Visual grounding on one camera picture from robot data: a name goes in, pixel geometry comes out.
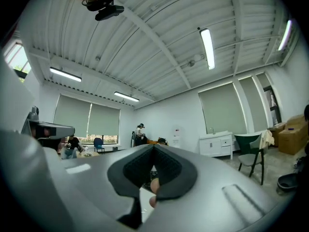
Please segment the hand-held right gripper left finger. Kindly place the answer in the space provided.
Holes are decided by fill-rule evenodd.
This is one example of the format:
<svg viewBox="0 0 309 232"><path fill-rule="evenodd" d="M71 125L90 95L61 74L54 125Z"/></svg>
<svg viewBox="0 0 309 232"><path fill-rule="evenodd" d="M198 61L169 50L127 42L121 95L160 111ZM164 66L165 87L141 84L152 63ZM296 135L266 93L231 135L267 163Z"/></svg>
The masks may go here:
<svg viewBox="0 0 309 232"><path fill-rule="evenodd" d="M105 195L96 200L81 179L68 172L53 149L13 131L1 131L0 174L14 200L50 232L146 232L141 222L139 187L123 174L122 159L136 160L151 145L119 153L105 173Z"/></svg>

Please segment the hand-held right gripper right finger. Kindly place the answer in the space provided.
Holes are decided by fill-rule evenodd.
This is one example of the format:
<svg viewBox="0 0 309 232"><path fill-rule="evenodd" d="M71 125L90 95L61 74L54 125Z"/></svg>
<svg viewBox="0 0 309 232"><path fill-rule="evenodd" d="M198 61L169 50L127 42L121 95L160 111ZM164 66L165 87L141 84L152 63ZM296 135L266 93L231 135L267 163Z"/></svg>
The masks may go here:
<svg viewBox="0 0 309 232"><path fill-rule="evenodd" d="M197 180L184 196L158 202L142 225L144 232L274 232L294 195L281 200L216 158L173 147L192 162Z"/></svg>

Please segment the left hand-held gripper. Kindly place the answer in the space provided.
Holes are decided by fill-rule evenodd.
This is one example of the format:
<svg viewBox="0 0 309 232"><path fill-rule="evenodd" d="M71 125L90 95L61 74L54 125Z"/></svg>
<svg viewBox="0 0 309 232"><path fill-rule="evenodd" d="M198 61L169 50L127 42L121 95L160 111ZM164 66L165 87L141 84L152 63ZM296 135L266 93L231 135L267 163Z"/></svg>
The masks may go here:
<svg viewBox="0 0 309 232"><path fill-rule="evenodd" d="M75 128L39 120L39 109L33 106L21 130L22 134L35 139L62 139L75 134Z"/></svg>

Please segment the person's right hand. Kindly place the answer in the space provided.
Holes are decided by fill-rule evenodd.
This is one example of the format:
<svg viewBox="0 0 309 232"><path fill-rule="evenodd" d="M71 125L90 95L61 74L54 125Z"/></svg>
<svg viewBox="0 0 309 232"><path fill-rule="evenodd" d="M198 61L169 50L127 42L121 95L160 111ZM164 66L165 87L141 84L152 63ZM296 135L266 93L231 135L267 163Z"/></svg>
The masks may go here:
<svg viewBox="0 0 309 232"><path fill-rule="evenodd" d="M149 204L152 208L155 208L155 206L156 206L156 194L157 194L157 192L160 188L159 178L155 178L151 181L150 188L151 188L151 191L155 194L155 196L153 196L149 199Z"/></svg>

